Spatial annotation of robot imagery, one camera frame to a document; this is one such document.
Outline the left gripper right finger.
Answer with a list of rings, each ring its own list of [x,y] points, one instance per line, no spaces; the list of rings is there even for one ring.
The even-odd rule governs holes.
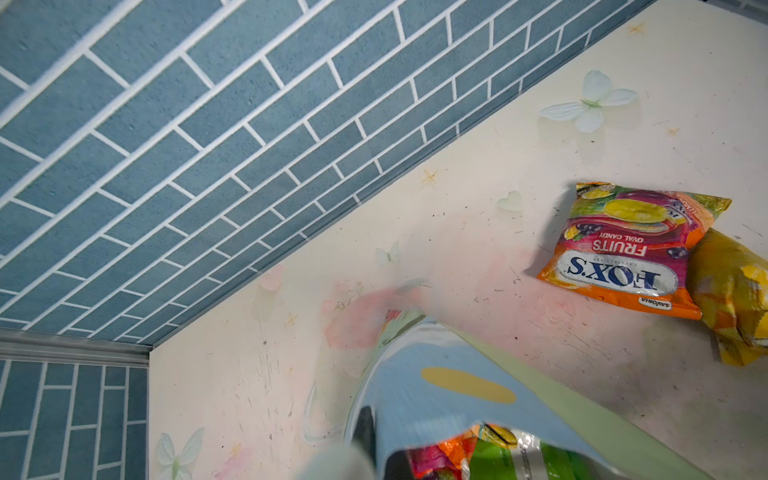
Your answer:
[[[360,409],[353,431],[353,442],[362,449],[371,462],[376,461],[375,416],[370,406]]]

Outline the orange snack packet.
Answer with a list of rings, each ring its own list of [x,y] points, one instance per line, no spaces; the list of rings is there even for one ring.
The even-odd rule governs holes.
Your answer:
[[[699,320],[688,260],[728,198],[579,183],[554,254],[538,277],[622,308]]]

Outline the yellow snack packet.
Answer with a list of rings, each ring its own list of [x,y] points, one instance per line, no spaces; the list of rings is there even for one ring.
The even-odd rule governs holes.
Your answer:
[[[686,288],[723,363],[747,366],[767,355],[766,259],[711,229],[690,255]]]

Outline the multicolour snack packet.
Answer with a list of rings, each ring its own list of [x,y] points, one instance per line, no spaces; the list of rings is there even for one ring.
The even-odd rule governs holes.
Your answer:
[[[463,480],[470,478],[470,460],[478,442],[477,428],[440,443],[407,451],[416,479]]]

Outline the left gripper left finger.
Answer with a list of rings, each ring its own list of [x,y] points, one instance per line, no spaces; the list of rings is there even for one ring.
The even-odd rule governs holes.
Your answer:
[[[298,480],[374,480],[375,467],[357,445],[334,445],[310,459],[296,475]]]

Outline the green snack packet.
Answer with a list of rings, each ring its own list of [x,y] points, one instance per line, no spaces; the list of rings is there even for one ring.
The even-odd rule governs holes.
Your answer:
[[[482,424],[471,429],[477,439],[462,462],[463,479],[597,479],[579,454],[546,443],[519,430]]]

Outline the colourful paper gift bag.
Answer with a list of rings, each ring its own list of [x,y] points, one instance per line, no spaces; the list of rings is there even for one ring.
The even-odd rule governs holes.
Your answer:
[[[375,416],[378,479],[416,479],[407,451],[474,426],[519,430],[579,454],[597,479],[701,479],[704,472],[641,429],[501,350],[418,311],[392,310],[347,419]]]

